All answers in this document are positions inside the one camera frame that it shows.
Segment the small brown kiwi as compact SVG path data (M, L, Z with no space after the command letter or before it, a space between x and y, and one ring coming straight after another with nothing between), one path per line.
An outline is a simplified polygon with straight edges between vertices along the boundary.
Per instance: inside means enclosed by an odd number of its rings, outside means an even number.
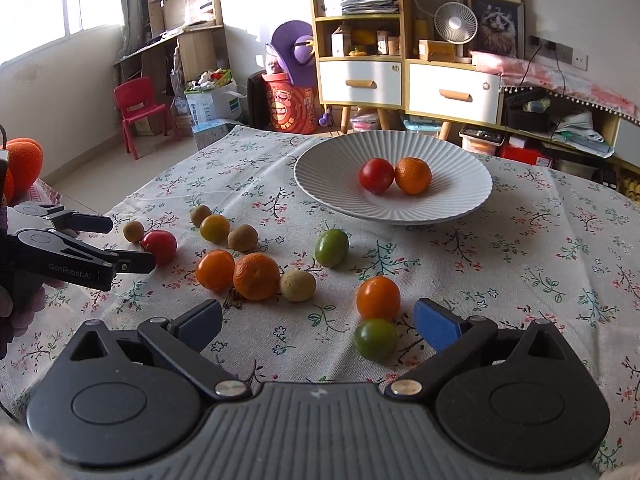
M122 228L122 235L129 243L139 244L145 236L145 228L140 221L129 221Z

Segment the small green tomato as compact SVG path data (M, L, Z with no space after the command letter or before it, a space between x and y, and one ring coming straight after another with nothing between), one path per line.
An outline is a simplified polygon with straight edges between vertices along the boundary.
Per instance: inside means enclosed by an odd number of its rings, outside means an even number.
M380 362L397 348L396 327L384 318L367 318L355 330L354 343L363 359Z

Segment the smooth orange tomato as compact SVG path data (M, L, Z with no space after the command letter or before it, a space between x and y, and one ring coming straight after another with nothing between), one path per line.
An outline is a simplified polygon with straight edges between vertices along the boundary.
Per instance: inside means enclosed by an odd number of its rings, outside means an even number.
M364 281L356 293L356 308L362 318L382 318L391 321L400 310L400 290L385 276Z
M195 269L195 277L201 286L212 292L223 292L233 283L235 262L223 249L208 252L201 258Z

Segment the red tomato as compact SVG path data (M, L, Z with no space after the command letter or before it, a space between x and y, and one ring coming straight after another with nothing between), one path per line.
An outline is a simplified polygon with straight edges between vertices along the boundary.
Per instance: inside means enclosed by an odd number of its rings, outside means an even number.
M155 258L157 266L166 266L174 260L178 244L171 232L152 230L145 234L140 242L141 247L150 252Z
M360 185L373 194L384 193L395 180L395 168L386 159L372 158L359 170Z

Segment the yellow orange cherry tomato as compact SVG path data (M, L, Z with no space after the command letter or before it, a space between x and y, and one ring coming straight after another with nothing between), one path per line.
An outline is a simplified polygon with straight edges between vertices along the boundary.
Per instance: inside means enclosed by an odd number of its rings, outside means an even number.
M224 245L230 233L230 222L221 214L210 214L202 221L200 233L209 242Z

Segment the brown kiwi back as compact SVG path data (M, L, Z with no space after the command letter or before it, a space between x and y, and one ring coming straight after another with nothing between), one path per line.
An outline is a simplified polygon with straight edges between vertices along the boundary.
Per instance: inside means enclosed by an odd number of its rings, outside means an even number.
M210 211L209 206L200 205L190 211L190 220L192 224L198 229L201 226L202 222L211 214L212 212Z

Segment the pale tan kiwi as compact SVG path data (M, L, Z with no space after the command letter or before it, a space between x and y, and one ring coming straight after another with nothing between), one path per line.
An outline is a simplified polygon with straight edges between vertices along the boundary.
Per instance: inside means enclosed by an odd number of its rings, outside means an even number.
M289 270L280 278L280 292L291 302L302 302L314 296L317 283L307 271Z

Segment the oval green tomato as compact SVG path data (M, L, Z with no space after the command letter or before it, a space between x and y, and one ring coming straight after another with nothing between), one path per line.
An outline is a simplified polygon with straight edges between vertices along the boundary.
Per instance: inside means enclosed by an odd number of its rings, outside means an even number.
M347 234L339 229L329 229L319 236L314 248L314 258L320 266L334 268L344 261L348 250Z

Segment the large textured mandarin orange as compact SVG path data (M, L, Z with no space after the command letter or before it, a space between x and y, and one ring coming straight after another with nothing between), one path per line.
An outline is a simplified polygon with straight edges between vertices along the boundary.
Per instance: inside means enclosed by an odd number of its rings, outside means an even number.
M404 157L396 164L395 182L402 192L418 195L432 182L431 168L420 158Z

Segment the orange plush pumpkin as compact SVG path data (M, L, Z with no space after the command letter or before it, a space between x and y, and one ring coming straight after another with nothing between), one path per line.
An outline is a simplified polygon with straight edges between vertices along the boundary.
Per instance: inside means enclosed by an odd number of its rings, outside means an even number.
M4 194L10 205L26 194L40 176L43 166L43 150L40 144L29 138L8 141L8 175Z

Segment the white cardboard box with toys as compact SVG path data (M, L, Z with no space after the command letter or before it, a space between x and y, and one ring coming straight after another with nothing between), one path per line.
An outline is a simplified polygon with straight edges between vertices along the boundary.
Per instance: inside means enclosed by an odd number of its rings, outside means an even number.
M238 120L242 117L242 94L228 68L206 70L200 78L186 83L186 102L194 125L214 119Z

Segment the wooden desk with shelves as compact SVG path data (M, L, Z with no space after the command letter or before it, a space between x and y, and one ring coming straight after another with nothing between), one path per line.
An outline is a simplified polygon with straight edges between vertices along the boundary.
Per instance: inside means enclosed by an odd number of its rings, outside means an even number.
M206 70L229 66L220 0L120 0L122 50L114 63L122 84L149 77L157 101L171 105Z

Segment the low tv console shelf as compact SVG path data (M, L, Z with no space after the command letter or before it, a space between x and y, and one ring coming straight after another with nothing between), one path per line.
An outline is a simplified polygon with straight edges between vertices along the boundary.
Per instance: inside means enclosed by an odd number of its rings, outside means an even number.
M536 87L506 87L495 125L466 124L462 148L499 156L503 144L538 148L551 168L639 200L639 119L615 108Z

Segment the red printed bucket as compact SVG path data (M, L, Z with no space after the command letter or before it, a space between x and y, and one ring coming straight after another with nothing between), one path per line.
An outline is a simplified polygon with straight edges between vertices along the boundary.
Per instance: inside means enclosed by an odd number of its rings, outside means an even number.
M297 87L286 73L263 74L272 128L285 133L311 134L317 130L316 94Z

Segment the white drawer cabinet with shelves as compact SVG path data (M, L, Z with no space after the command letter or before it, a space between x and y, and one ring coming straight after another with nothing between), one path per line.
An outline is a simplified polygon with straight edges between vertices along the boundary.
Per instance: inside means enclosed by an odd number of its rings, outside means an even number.
M311 0L312 31L320 104L342 110L341 130L349 127L352 109L373 107L381 126L395 129L399 112L438 119L442 134L453 122L485 128L498 126L502 113L500 77L470 64L430 62L414 58L412 0L399 0L395 13L332 14L324 0ZM332 46L355 30L390 32L399 39L399 53L351 56Z

